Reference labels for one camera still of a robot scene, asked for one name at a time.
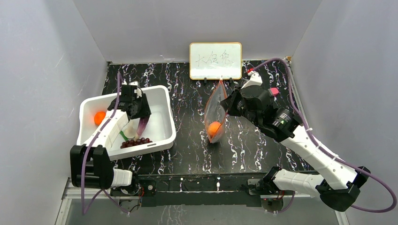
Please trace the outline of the clear zip top bag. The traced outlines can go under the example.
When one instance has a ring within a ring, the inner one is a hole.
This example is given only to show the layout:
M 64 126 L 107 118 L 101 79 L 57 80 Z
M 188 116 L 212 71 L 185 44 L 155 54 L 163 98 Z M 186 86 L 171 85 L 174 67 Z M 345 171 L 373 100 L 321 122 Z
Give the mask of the clear zip top bag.
M 213 93 L 211 94 L 210 98 L 207 101 L 204 113 L 204 122 L 207 132 L 207 127 L 210 123 L 214 121 L 218 121 L 221 123 L 221 126 L 217 132 L 217 134 L 210 138 L 207 134 L 208 140 L 210 143 L 219 142 L 221 137 L 225 134 L 225 120 L 226 120 L 226 113 L 220 102 L 227 98 L 226 89 L 224 86 L 223 79 L 220 79 L 217 86 L 215 87 Z

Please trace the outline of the orange toy fruit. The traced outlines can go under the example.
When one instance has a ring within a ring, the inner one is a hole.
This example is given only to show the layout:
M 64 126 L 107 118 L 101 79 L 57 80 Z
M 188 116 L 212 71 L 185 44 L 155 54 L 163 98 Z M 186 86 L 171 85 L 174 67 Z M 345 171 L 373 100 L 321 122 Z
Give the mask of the orange toy fruit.
M 209 135 L 210 138 L 213 138 L 217 134 L 220 126 L 221 123 L 218 121 L 214 121 L 208 125 L 207 134 Z

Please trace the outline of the orange toy tangerine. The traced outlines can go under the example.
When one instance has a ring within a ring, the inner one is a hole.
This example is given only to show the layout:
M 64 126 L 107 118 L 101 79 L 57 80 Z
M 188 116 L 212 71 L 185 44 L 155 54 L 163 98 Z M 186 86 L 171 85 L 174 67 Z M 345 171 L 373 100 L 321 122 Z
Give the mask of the orange toy tangerine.
M 96 126 L 99 126 L 102 123 L 102 121 L 106 117 L 106 114 L 107 113 L 104 112 L 104 111 L 100 111 L 100 112 L 95 113 L 93 120 L 94 120 L 94 123 L 95 123 Z

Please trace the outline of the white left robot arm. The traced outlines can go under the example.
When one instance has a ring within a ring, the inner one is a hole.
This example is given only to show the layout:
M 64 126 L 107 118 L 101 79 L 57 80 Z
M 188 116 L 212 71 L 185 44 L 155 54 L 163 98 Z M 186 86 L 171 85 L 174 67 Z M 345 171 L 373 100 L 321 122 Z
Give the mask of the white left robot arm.
M 80 188 L 109 189 L 122 187 L 129 195 L 140 190 L 140 182 L 129 170 L 115 169 L 108 151 L 117 147 L 148 142 L 141 136 L 152 112 L 147 95 L 137 82 L 118 87 L 116 98 L 109 105 L 97 129 L 82 144 L 70 150 L 71 181 Z

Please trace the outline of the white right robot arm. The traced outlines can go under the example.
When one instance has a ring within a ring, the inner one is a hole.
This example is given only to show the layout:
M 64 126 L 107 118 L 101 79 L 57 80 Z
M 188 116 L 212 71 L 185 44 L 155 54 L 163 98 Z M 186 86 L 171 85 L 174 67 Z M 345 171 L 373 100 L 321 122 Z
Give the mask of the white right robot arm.
M 319 197 L 330 208 L 344 212 L 351 207 L 368 176 L 339 162 L 339 157 L 329 157 L 312 143 L 301 125 L 301 119 L 286 108 L 271 102 L 275 94 L 271 89 L 252 85 L 236 88 L 220 102 L 231 116 L 242 116 L 265 136 L 289 148 L 302 157 L 317 175 L 289 172 L 278 166 L 257 183 L 258 191 L 277 194 L 282 190 L 295 191 Z

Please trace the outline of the white toy mushroom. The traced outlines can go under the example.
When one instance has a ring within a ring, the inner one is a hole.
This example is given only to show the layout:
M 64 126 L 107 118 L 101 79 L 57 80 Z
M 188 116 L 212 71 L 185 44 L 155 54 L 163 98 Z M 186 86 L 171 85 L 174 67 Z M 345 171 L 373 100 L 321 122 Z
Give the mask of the white toy mushroom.
M 134 125 L 134 120 L 130 120 L 123 128 L 124 136 L 127 139 L 136 139 L 137 130 Z

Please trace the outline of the pink whiteboard eraser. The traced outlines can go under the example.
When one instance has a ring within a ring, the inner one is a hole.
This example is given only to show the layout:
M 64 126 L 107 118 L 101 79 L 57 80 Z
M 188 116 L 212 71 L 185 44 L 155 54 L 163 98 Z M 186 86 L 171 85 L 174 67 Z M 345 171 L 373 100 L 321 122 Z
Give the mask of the pink whiteboard eraser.
M 278 88 L 270 88 L 268 89 L 268 92 L 272 97 L 277 96 L 280 93 Z

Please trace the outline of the white plastic bin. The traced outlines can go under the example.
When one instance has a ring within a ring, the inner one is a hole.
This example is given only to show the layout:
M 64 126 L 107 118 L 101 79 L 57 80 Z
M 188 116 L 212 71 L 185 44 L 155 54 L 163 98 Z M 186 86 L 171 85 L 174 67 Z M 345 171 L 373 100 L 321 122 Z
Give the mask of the white plastic bin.
M 152 113 L 142 136 L 149 138 L 152 142 L 121 149 L 120 146 L 124 139 L 118 134 L 112 146 L 106 147 L 109 158 L 112 161 L 167 150 L 174 144 L 176 128 L 168 89 L 163 85 L 156 85 L 142 88 L 142 91 L 147 96 Z M 96 134 L 98 126 L 95 125 L 93 119 L 95 113 L 106 111 L 115 98 L 116 93 L 112 93 L 88 98 L 81 103 L 77 145 L 83 145 L 85 141 Z

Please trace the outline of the dark red grape bunch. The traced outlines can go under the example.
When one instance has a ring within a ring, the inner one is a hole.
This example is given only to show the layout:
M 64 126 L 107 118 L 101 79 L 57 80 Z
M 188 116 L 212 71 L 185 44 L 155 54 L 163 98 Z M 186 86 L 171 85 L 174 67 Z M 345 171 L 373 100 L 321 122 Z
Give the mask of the dark red grape bunch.
M 126 140 L 124 141 L 120 148 L 124 149 L 124 148 L 128 148 L 128 147 L 133 147 L 133 146 L 138 146 L 138 145 L 142 145 L 142 144 L 147 144 L 147 143 L 152 143 L 152 140 L 149 138 L 139 138 L 137 140 L 134 139 L 130 139 L 130 140 Z

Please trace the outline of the small whiteboard with writing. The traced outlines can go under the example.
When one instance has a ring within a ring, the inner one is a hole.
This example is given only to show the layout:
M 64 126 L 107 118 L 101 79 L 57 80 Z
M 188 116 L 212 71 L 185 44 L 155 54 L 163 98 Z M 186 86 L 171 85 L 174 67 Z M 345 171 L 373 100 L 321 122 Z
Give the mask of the small whiteboard with writing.
M 242 45 L 239 42 L 191 43 L 192 80 L 239 80 L 242 77 Z

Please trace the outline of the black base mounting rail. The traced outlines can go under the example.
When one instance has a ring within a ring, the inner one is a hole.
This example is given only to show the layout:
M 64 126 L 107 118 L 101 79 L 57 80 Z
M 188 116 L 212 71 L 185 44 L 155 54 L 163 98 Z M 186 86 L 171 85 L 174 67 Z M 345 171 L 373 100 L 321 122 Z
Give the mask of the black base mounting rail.
M 278 191 L 263 184 L 265 173 L 133 174 L 132 184 L 112 188 L 112 197 L 141 197 L 143 206 L 247 205 L 260 207 L 260 197 Z

